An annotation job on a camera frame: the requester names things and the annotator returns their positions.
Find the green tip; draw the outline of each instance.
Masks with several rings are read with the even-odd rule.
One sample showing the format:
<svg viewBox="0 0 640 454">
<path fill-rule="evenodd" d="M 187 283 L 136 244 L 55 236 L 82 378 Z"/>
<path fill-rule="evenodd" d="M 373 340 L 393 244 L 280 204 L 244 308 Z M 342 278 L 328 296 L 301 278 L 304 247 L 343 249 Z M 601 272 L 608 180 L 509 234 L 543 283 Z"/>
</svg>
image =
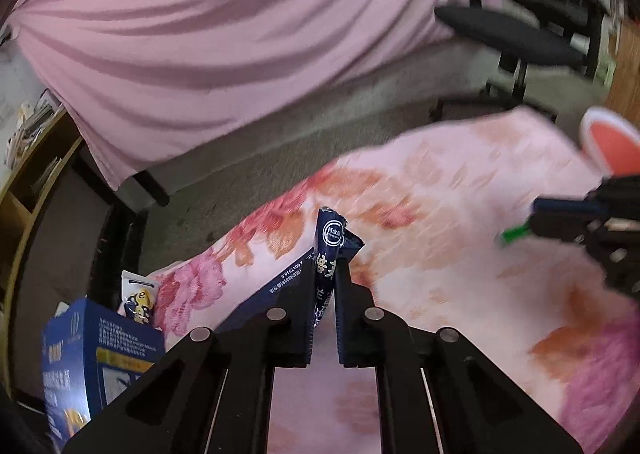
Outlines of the green tip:
<svg viewBox="0 0 640 454">
<path fill-rule="evenodd" d="M 495 239 L 500 246 L 508 246 L 513 243 L 513 241 L 525 238 L 530 234 L 531 230 L 529 230 L 529 225 L 524 223 L 519 227 L 507 228 L 505 231 L 498 234 Z"/>
</svg>

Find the white and yellow packet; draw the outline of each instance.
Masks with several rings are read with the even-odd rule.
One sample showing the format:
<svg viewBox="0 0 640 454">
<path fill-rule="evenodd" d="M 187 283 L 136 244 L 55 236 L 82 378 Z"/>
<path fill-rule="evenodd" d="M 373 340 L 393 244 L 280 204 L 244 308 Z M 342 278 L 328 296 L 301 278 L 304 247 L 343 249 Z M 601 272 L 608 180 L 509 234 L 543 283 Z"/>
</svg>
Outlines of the white and yellow packet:
<svg viewBox="0 0 640 454">
<path fill-rule="evenodd" d="M 139 324 L 153 326 L 159 290 L 159 281 L 123 270 L 122 303 L 125 316 Z"/>
</svg>

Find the metal screw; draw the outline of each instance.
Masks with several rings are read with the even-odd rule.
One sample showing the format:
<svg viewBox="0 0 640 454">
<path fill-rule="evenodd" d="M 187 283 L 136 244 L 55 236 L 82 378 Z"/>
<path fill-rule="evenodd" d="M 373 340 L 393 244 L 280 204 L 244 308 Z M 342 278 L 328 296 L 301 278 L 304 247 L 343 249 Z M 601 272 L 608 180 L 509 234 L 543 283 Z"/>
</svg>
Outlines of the metal screw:
<svg viewBox="0 0 640 454">
<path fill-rule="evenodd" d="M 440 338 L 442 340 L 444 340 L 445 342 L 450 342 L 451 344 L 453 344 L 453 342 L 458 342 L 458 339 L 460 338 L 460 335 L 453 328 L 444 328 L 440 332 Z"/>
<path fill-rule="evenodd" d="M 267 312 L 267 319 L 269 320 L 282 320 L 287 316 L 287 312 L 282 308 L 271 308 Z"/>
<path fill-rule="evenodd" d="M 609 259 L 611 259 L 611 262 L 620 262 L 625 257 L 626 257 L 626 250 L 624 248 L 619 248 L 617 250 L 614 250 L 611 253 L 611 255 L 609 256 Z"/>
<path fill-rule="evenodd" d="M 383 316 L 385 316 L 385 311 L 374 306 L 364 310 L 364 316 L 369 320 L 380 320 Z"/>
<path fill-rule="evenodd" d="M 207 340 L 209 338 L 209 335 L 211 335 L 211 330 L 209 328 L 196 328 L 191 330 L 191 333 L 189 333 L 189 337 L 191 340 L 193 340 L 194 342 L 202 342 L 203 340 Z"/>
</svg>

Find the floral tablecloth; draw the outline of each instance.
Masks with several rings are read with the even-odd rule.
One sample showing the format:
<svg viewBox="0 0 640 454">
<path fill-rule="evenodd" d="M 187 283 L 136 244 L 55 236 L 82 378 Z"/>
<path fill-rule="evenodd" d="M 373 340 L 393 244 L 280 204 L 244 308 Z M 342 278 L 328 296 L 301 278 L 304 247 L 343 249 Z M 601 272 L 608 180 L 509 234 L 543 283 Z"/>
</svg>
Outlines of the floral tablecloth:
<svg viewBox="0 0 640 454">
<path fill-rule="evenodd" d="M 455 326 L 593 453 L 640 387 L 640 316 L 579 247 L 533 238 L 494 245 L 538 195 L 582 197 L 599 174 L 526 108 L 434 124 L 327 164 L 261 206 L 199 256 L 156 274 L 167 347 L 215 328 L 312 246 L 318 208 L 366 246 L 353 279 L 411 326 Z M 372 370 L 344 370 L 334 315 L 312 365 L 278 370 L 268 450 L 380 451 Z"/>
</svg>

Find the blue cardboard box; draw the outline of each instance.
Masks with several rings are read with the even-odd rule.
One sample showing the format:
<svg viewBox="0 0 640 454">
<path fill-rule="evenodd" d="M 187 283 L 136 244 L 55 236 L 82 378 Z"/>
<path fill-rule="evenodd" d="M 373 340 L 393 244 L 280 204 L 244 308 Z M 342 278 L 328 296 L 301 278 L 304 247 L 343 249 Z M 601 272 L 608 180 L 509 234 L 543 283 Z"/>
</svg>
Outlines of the blue cardboard box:
<svg viewBox="0 0 640 454">
<path fill-rule="evenodd" d="M 59 450 L 164 355 L 162 332 L 88 299 L 51 319 L 42 343 L 47 415 Z"/>
</svg>

